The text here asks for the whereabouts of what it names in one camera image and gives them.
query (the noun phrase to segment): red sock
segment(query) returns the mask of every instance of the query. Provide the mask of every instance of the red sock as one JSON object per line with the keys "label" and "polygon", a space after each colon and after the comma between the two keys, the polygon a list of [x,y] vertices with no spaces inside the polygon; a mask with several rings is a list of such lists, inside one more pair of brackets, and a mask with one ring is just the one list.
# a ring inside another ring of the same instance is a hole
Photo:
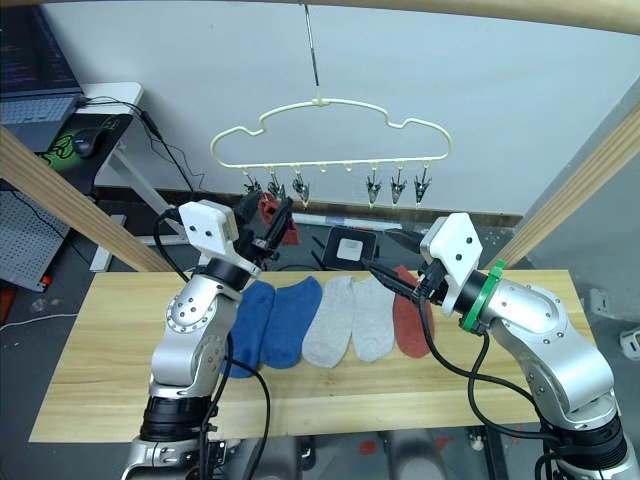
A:
{"label": "red sock", "polygon": [[[396,267],[394,270],[398,274],[398,277],[405,282],[409,282],[414,286],[418,284],[416,278],[409,273],[404,265]],[[433,336],[433,314],[431,313],[431,304],[428,302],[426,310],[429,319],[429,330]],[[400,295],[396,295],[393,301],[393,328],[398,347],[400,347],[400,350],[406,355],[413,358],[420,358],[429,353],[429,347],[422,332],[418,307]]]}

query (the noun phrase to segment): monitor screen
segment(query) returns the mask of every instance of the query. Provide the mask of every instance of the monitor screen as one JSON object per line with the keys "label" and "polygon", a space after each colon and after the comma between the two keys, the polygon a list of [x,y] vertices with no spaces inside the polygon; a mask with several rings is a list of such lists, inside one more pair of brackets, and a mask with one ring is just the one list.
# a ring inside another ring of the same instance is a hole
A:
{"label": "monitor screen", "polygon": [[0,11],[3,95],[78,89],[78,83],[38,6]]}

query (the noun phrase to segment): wooden beam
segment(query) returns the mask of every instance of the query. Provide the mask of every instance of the wooden beam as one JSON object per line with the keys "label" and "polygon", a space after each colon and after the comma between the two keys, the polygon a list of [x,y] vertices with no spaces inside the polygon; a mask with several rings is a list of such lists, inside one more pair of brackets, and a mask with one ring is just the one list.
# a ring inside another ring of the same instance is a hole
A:
{"label": "wooden beam", "polygon": [[0,176],[70,227],[141,272],[171,267],[49,168],[5,127],[0,132]]}
{"label": "wooden beam", "polygon": [[[299,3],[297,0],[252,1]],[[44,1],[0,1],[3,7],[36,3],[44,3]],[[307,3],[451,13],[640,34],[640,1],[638,0],[308,0]]]}
{"label": "wooden beam", "polygon": [[640,102],[489,265],[499,258],[503,258],[507,266],[517,263],[639,152]]}

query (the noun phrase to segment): white wall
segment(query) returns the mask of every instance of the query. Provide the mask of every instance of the white wall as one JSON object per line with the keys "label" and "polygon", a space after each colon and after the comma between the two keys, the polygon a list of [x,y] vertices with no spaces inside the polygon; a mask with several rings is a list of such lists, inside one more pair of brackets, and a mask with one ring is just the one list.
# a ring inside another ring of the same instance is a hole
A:
{"label": "white wall", "polygon": [[[165,138],[186,152],[203,188],[240,192],[242,174],[212,163],[210,139],[251,128],[273,107],[315,91],[302,7],[236,2],[94,2],[46,7],[82,82],[138,81]],[[311,7],[320,81],[328,97],[385,106],[454,136],[435,164],[428,208],[523,214],[640,73],[640,38],[507,20]],[[431,154],[422,131],[390,130],[373,114],[341,107],[274,118],[271,135],[222,146],[230,161],[320,160]],[[171,167],[139,130],[129,151],[158,187]],[[407,167],[415,175],[419,167]],[[390,204],[382,170],[381,203]],[[266,172],[256,172],[263,187]],[[366,203],[364,167],[305,172],[312,198]],[[293,172],[280,174],[290,184]],[[401,204],[414,204],[409,178]],[[98,184],[116,184],[105,175]]]}

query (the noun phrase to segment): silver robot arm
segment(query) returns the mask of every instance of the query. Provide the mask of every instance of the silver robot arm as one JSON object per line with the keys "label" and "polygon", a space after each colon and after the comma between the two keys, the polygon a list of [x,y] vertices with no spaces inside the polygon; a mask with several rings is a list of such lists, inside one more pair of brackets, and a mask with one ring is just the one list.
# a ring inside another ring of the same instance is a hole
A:
{"label": "silver robot arm", "polygon": [[491,333],[515,357],[544,424],[558,438],[548,446],[561,457],[560,478],[640,479],[618,417],[611,368],[575,330],[559,298],[502,279],[503,264],[489,275],[477,271],[482,246],[466,213],[437,219],[424,237],[391,234],[425,259],[418,287],[384,267],[368,264],[369,270],[416,304],[428,298],[445,315],[461,313],[464,330]]}
{"label": "silver robot arm", "polygon": [[122,480],[197,478],[201,426],[208,419],[240,292],[260,274],[264,259],[275,255],[291,221],[291,200],[283,202],[264,238],[252,232],[240,238],[232,210],[206,200],[182,205],[179,218],[189,243],[208,263],[165,312],[144,421]]}

